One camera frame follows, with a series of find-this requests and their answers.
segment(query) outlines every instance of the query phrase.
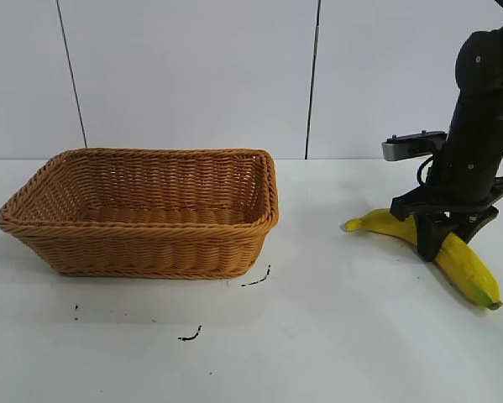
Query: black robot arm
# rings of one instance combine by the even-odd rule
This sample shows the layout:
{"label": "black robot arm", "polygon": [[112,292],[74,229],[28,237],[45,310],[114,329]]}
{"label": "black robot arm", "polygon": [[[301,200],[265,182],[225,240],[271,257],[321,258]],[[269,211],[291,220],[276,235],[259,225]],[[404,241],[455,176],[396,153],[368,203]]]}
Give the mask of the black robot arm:
{"label": "black robot arm", "polygon": [[[503,6],[503,0],[496,0]],[[419,187],[393,199],[391,213],[417,223],[417,249],[434,260],[455,232],[465,242],[497,217],[503,177],[503,27],[470,36],[458,54],[460,88],[449,133],[422,132],[382,144],[386,160],[430,154],[417,173]],[[432,162],[427,178],[422,171]]]}

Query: table surface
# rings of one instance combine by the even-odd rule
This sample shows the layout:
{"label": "table surface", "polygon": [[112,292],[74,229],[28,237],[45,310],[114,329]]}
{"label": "table surface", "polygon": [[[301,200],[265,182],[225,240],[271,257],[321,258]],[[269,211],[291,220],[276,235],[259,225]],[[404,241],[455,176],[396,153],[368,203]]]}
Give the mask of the table surface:
{"label": "table surface", "polygon": [[[235,280],[66,278],[0,232],[0,403],[503,403],[503,308],[474,309],[402,241],[340,230],[419,162],[277,161],[281,220]],[[0,206],[42,163],[0,161]],[[472,247],[503,297],[498,208]]]}

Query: banana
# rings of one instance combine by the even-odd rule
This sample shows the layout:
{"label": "banana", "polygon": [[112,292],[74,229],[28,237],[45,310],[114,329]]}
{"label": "banana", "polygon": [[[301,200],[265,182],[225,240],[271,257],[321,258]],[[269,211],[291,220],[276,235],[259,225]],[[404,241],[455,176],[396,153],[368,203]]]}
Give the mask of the banana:
{"label": "banana", "polygon": [[[347,232],[366,230],[397,237],[417,246],[417,227],[413,216],[398,221],[386,208],[374,210],[344,225]],[[503,306],[494,276],[475,252],[455,233],[450,233],[434,262],[464,296],[477,306],[492,311]]]}

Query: cable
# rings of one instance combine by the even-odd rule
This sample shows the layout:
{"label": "cable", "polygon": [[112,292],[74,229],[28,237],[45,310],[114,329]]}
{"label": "cable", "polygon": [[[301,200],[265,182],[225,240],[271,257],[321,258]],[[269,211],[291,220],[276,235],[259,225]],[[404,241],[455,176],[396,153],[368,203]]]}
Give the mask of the cable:
{"label": "cable", "polygon": [[422,180],[422,170],[424,170],[425,167],[432,162],[432,160],[434,160],[434,156],[433,155],[431,155],[430,157],[428,157],[425,160],[425,162],[423,162],[421,165],[419,165],[419,169],[417,170],[417,182],[421,186],[426,186],[427,185],[427,183]]}

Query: wicker basket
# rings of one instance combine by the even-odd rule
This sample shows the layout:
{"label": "wicker basket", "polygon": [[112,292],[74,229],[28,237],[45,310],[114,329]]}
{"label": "wicker basket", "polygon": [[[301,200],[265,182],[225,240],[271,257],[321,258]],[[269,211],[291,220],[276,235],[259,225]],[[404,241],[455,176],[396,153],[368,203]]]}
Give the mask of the wicker basket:
{"label": "wicker basket", "polygon": [[0,228],[64,275],[220,279],[244,274],[277,224],[264,151],[78,149],[0,210]]}

